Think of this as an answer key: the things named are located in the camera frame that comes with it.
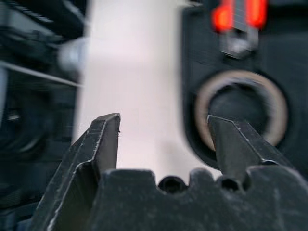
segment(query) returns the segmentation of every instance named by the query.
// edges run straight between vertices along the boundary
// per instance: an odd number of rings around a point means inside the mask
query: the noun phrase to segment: circular hole
[[[195,125],[202,141],[215,150],[207,125],[214,114],[234,121],[248,121],[263,138],[276,146],[287,126],[283,94],[267,78],[233,70],[217,74],[200,88],[194,102]]]
[[[170,194],[181,193],[188,188],[188,186],[184,183],[184,181],[176,176],[169,176],[163,178],[159,182],[158,187],[162,191]]]
[[[213,97],[208,114],[234,121],[247,121],[262,134],[269,117],[265,104],[263,96],[252,86],[231,84]]]
[[[225,179],[221,181],[221,186],[223,189],[229,190],[229,191],[238,191],[239,185],[237,182],[231,179]]]

